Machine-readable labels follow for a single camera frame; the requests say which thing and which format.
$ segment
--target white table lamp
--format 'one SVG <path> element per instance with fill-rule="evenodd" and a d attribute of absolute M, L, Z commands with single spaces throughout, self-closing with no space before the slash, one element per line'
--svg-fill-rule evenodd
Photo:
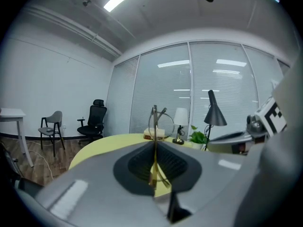
<path fill-rule="evenodd" d="M 174 118 L 174 124 L 179 125 L 178 127 L 178 133 L 177 133 L 177 138 L 173 139 L 172 142 L 183 145 L 184 140 L 180 139 L 180 136 L 182 135 L 182 126 L 187 126 L 188 125 L 188 111 L 186 108 L 177 108 L 175 118 Z"/>

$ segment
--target yellow table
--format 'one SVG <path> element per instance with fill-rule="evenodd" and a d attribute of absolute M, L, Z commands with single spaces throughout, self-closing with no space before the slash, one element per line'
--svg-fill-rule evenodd
<path fill-rule="evenodd" d="M 165 141 L 172 142 L 173 138 L 169 137 L 165 139 Z M 81 161 L 95 156 L 102 153 L 106 153 L 112 150 L 120 149 L 123 147 L 131 146 L 134 144 L 142 143 L 142 142 L 148 142 L 151 140 L 145 140 L 143 139 L 143 134 L 120 134 L 120 135 L 114 135 L 105 137 L 100 140 L 96 140 L 84 148 L 82 148 L 74 157 L 74 159 L 71 161 L 70 168 L 73 168 L 75 165 L 79 164 Z M 184 142 L 184 147 L 192 147 L 191 143 L 188 141 Z M 164 194 L 167 194 L 170 192 L 170 189 L 167 189 L 162 182 L 157 183 L 157 190 L 155 193 L 155 197 L 162 196 Z"/>

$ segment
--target white cable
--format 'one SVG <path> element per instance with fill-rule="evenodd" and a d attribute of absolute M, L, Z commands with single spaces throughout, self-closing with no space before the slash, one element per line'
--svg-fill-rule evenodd
<path fill-rule="evenodd" d="M 51 168 L 49 167 L 49 165 L 48 165 L 46 159 L 45 159 L 43 156 L 41 156 L 39 153 L 37 153 L 37 152 L 35 152 L 35 151 L 31 150 L 31 149 L 29 149 L 28 151 L 32 151 L 32 152 L 36 153 L 37 155 L 39 155 L 40 157 L 42 157 L 42 158 L 44 159 L 44 161 L 46 162 L 46 164 L 47 164 L 47 166 L 48 166 L 49 171 L 51 172 L 51 177 L 52 177 L 52 179 L 53 179 L 53 173 L 52 173 Z"/>
<path fill-rule="evenodd" d="M 57 142 L 55 142 L 55 144 L 57 144 L 58 142 L 59 142 L 60 140 L 58 140 Z M 30 141 L 27 141 L 27 143 L 29 143 Z M 37 142 L 34 142 L 34 141 L 32 141 L 33 143 L 35 143 L 35 144 L 37 144 L 37 145 L 39 145 L 39 146 L 41 146 L 39 143 L 37 143 Z M 50 144 L 50 145 L 43 145 L 43 146 L 52 146 L 53 144 Z"/>

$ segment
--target table leg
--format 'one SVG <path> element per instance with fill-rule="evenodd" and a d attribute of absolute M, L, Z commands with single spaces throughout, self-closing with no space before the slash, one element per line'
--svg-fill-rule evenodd
<path fill-rule="evenodd" d="M 22 139 L 21 139 L 21 132 L 20 132 L 19 121 L 17 121 L 17 130 L 18 130 L 19 146 L 20 146 L 22 154 L 25 154 L 25 150 L 24 150 L 24 147 L 23 147 Z"/>
<path fill-rule="evenodd" d="M 27 142 L 25 141 L 25 131 L 24 131 L 24 124 L 23 124 L 23 119 L 22 121 L 19 122 L 20 123 L 20 127 L 21 127 L 21 133 L 22 133 L 22 142 L 23 142 L 23 147 L 24 147 L 24 150 L 25 150 L 25 154 L 27 156 L 27 160 L 28 160 L 28 163 L 31 167 L 34 166 L 33 162 L 32 162 L 32 159 L 29 155 L 29 152 L 28 152 L 28 148 L 27 148 Z"/>

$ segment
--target wooden floor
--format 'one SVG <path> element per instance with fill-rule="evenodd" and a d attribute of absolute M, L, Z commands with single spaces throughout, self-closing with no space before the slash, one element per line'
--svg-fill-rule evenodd
<path fill-rule="evenodd" d="M 55 179 L 68 170 L 75 155 L 87 145 L 86 142 L 78 145 L 78 140 L 64 140 L 65 150 L 63 150 L 59 141 L 55 144 L 56 157 L 53 157 L 53 145 L 50 141 L 43 141 L 43 150 L 41 150 L 40 141 L 27 140 L 27 147 L 32 150 L 29 154 L 34 163 L 34 167 L 30 167 L 25 154 L 21 153 L 18 140 L 5 137 L 1 137 L 0 140 L 10 155 L 19 160 L 18 166 L 24 177 L 43 186 L 52 181 L 51 173 L 43 158 L 32 151 L 39 153 L 46 159 Z"/>

